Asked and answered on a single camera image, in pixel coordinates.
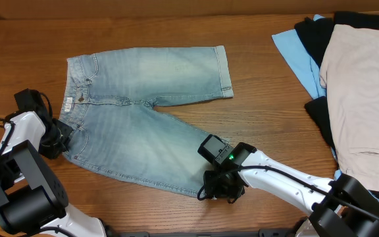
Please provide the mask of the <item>light blue denim shorts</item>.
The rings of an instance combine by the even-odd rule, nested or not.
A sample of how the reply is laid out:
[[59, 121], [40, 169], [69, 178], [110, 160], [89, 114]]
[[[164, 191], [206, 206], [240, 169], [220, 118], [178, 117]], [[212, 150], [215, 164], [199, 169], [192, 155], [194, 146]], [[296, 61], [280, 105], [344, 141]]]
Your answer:
[[64, 157], [97, 174], [195, 197], [207, 133], [159, 107], [231, 98], [225, 48], [142, 47], [67, 60]]

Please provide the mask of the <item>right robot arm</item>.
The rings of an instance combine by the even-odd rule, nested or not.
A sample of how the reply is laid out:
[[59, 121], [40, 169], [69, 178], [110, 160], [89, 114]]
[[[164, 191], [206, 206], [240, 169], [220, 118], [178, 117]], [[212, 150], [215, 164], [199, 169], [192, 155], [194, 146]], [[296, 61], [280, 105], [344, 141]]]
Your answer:
[[232, 147], [212, 134], [199, 154], [212, 164], [197, 198], [225, 198], [235, 203], [245, 188], [264, 190], [308, 217], [293, 236], [379, 236], [379, 202], [352, 176], [322, 178], [283, 165], [256, 147]]

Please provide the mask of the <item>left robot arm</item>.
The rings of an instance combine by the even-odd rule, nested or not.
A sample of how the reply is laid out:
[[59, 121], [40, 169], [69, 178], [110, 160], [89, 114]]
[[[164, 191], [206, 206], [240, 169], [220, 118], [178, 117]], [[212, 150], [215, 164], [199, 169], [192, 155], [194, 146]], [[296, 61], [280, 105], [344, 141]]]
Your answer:
[[0, 227], [11, 235], [115, 236], [101, 219], [70, 204], [45, 158], [67, 150], [72, 128], [53, 118], [48, 97], [25, 89], [18, 111], [0, 118]]

